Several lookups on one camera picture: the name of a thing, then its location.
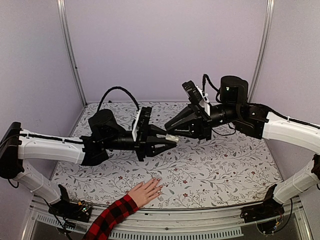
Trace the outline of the clear nail polish bottle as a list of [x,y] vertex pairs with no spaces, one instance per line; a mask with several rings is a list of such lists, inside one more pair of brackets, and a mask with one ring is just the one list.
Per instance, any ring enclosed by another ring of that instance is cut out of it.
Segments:
[[165,140],[168,140],[168,141],[171,141],[171,142],[178,143],[178,141],[179,141],[179,137],[178,136],[174,136],[174,135],[171,135],[171,134],[166,134],[166,135],[157,134],[156,136],[160,137],[160,138],[164,138]]

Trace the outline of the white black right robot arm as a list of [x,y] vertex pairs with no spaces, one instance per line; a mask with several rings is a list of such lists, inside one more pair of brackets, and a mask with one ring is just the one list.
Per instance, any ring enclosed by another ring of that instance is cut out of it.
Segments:
[[233,75],[223,76],[211,105],[204,88],[193,81],[182,85],[190,103],[165,124],[170,135],[210,140],[213,129],[233,124],[234,129],[256,139],[276,140],[314,152],[312,160],[289,179],[272,186],[259,206],[262,218],[269,218],[292,197],[320,182],[319,125],[284,116],[267,105],[248,102],[249,84]]

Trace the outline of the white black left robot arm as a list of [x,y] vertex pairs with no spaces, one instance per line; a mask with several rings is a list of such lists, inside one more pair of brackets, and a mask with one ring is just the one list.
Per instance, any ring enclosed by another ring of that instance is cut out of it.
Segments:
[[35,170],[28,159],[69,162],[98,166],[110,157],[108,151],[134,151],[140,162],[176,147],[179,139],[150,124],[151,107],[142,107],[132,130],[119,125],[110,109],[98,110],[88,123],[90,136],[60,137],[22,129],[13,122],[0,142],[0,176],[15,180],[43,197],[63,216],[74,213],[74,205],[63,186],[51,183]]

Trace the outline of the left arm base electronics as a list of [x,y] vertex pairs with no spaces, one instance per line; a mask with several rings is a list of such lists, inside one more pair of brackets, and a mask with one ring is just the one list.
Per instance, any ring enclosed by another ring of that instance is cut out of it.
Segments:
[[66,219],[88,223],[92,214],[92,205],[84,200],[80,200],[77,203],[70,202],[66,188],[61,184],[57,186],[61,193],[60,199],[57,203],[49,205],[48,212]]

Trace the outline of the red black plaid sleeve forearm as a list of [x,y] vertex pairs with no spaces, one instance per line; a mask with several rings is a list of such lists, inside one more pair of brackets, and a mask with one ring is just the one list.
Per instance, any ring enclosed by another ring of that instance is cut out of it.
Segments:
[[92,223],[88,231],[82,237],[83,240],[107,240],[115,225],[138,210],[135,201],[126,194],[113,202]]

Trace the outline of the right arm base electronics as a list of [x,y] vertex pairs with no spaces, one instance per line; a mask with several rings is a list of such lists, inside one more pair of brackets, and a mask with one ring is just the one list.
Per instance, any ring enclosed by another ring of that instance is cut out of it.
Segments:
[[265,235],[271,235],[277,231],[277,228],[283,220],[283,214],[285,213],[283,204],[273,199],[276,186],[277,185],[274,184],[267,190],[262,203],[241,208],[240,217],[245,223],[272,218],[270,221],[257,225],[258,230]]

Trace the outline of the person's left hand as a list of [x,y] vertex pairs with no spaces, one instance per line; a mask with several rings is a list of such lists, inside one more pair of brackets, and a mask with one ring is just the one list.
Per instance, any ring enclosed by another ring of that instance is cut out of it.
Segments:
[[148,182],[141,182],[127,194],[133,199],[137,207],[141,208],[162,194],[161,180],[161,178],[151,178]]

